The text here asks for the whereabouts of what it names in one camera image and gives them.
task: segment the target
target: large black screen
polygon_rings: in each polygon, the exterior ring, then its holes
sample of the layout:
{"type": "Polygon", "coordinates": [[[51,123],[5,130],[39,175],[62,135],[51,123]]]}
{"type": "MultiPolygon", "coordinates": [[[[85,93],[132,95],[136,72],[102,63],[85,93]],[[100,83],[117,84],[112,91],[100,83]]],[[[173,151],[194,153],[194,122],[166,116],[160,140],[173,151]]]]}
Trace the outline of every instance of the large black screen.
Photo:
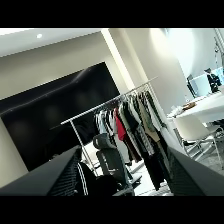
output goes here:
{"type": "MultiPolygon", "coordinates": [[[[27,169],[79,144],[68,123],[79,113],[119,95],[105,63],[0,101],[2,120],[27,169]]],[[[84,143],[95,135],[93,113],[74,121],[84,143]]]]}

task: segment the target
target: red garment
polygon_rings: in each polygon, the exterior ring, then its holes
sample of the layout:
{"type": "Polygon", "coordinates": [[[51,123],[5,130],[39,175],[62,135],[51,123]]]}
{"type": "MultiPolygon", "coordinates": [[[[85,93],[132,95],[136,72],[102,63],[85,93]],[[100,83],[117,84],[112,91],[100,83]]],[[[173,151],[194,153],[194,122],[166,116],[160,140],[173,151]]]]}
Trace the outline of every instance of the red garment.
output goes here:
{"type": "Polygon", "coordinates": [[[124,137],[126,135],[126,130],[124,129],[123,124],[121,123],[120,119],[118,118],[118,109],[115,109],[115,120],[116,120],[116,126],[117,126],[117,134],[119,140],[123,141],[124,137]]]}

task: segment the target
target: white table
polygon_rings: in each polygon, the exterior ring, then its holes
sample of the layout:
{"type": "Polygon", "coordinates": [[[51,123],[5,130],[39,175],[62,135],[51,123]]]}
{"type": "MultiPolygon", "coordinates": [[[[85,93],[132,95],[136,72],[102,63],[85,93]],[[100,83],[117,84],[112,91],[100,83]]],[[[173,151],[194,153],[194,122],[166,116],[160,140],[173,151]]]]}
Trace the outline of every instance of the white table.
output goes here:
{"type": "Polygon", "coordinates": [[[224,94],[218,92],[197,101],[195,107],[186,110],[177,117],[184,117],[190,114],[196,116],[202,123],[224,119],[224,94]]]}

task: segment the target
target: recessed light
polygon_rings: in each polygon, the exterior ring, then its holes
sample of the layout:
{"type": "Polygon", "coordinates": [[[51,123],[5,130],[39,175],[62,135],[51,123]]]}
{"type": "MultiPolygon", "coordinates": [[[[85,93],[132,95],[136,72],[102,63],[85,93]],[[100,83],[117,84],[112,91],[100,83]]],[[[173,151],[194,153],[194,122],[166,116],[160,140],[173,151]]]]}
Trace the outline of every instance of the recessed light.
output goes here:
{"type": "Polygon", "coordinates": [[[40,34],[37,34],[37,38],[41,38],[43,35],[40,33],[40,34]]]}

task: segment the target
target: white chair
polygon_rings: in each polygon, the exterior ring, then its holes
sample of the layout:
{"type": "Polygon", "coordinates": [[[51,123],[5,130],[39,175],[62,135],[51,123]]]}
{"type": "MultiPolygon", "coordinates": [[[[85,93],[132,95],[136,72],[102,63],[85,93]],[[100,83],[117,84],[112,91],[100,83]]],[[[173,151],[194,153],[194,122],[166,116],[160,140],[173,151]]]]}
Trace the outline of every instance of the white chair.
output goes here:
{"type": "Polygon", "coordinates": [[[216,143],[216,133],[218,129],[223,129],[219,125],[214,125],[211,127],[205,127],[200,120],[194,115],[187,115],[184,117],[174,118],[173,119],[176,128],[182,138],[182,145],[189,157],[189,150],[186,149],[184,141],[193,141],[195,144],[191,149],[199,146],[201,143],[213,142],[218,154],[220,165],[223,169],[223,163],[219,154],[219,150],[216,143]]]}

